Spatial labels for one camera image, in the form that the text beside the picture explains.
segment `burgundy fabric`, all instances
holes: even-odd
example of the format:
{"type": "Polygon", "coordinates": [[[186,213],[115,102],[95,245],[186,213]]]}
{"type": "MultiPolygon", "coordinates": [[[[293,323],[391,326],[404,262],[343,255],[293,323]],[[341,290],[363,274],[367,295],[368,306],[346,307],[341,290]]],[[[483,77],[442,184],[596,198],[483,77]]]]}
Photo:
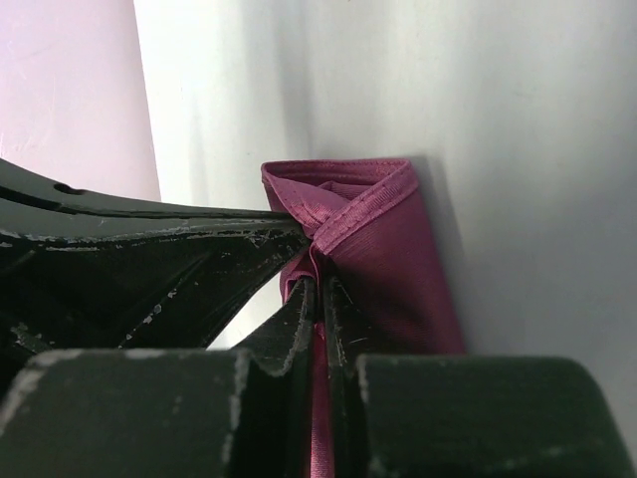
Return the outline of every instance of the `burgundy fabric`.
{"type": "MultiPolygon", "coordinates": [[[[325,258],[353,301],[407,353],[464,351],[418,178],[404,159],[284,161],[262,167],[275,211],[288,211],[313,240],[309,252],[282,272],[287,298],[298,277],[320,287],[325,258]]],[[[311,475],[333,475],[327,365],[317,328],[311,475]]]]}

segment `pink surface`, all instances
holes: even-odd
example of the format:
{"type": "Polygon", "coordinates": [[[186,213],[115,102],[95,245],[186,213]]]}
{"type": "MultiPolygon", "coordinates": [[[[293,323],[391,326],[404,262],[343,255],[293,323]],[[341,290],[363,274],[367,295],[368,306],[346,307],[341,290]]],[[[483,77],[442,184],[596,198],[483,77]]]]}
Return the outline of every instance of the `pink surface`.
{"type": "MultiPolygon", "coordinates": [[[[284,299],[300,276],[320,287],[320,264],[329,259],[353,301],[405,352],[464,351],[409,161],[270,162],[262,172],[272,209],[290,212],[313,239],[282,272],[284,299]]],[[[333,476],[322,325],[315,341],[311,476],[319,478],[333,476]]]]}
{"type": "Polygon", "coordinates": [[[79,189],[159,200],[130,0],[0,3],[0,157],[79,189]]]}

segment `white surface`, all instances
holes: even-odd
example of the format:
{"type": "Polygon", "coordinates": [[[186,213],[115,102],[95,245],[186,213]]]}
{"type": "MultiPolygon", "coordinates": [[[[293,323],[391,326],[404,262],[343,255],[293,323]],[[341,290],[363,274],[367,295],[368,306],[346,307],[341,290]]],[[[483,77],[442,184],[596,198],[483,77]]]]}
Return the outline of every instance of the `white surface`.
{"type": "Polygon", "coordinates": [[[159,199],[130,0],[0,2],[0,157],[159,199]]]}
{"type": "Polygon", "coordinates": [[[262,161],[411,156],[471,350],[578,359],[637,450],[637,3],[135,6],[165,200],[264,208],[262,161]]]}

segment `hole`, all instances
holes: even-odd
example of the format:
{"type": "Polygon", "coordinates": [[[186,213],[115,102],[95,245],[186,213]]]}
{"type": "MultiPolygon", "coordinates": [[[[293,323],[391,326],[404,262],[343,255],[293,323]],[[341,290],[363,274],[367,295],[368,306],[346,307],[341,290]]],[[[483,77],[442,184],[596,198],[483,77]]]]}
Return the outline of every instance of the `hole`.
{"type": "Polygon", "coordinates": [[[65,194],[73,194],[74,196],[81,196],[82,194],[86,192],[83,189],[74,189],[73,187],[67,184],[63,184],[62,182],[57,182],[56,184],[54,184],[53,188],[56,191],[60,191],[65,194]]]}
{"type": "Polygon", "coordinates": [[[208,346],[209,351],[223,351],[235,346],[281,308],[280,276],[281,274],[277,274],[270,279],[250,298],[232,318],[230,324],[208,346]]]}

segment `maroon cloth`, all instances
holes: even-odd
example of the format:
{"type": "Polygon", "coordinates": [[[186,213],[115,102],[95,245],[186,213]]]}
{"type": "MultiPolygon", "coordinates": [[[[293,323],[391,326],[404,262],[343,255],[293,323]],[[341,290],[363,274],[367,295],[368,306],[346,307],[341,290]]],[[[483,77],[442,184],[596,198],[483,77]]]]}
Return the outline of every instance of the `maroon cloth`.
{"type": "MultiPolygon", "coordinates": [[[[352,300],[407,353],[464,351],[418,177],[404,159],[284,161],[262,166],[274,211],[288,211],[313,240],[281,277],[284,300],[298,277],[320,287],[332,262],[352,300]]],[[[311,475],[333,476],[327,365],[316,330],[311,475]]]]}

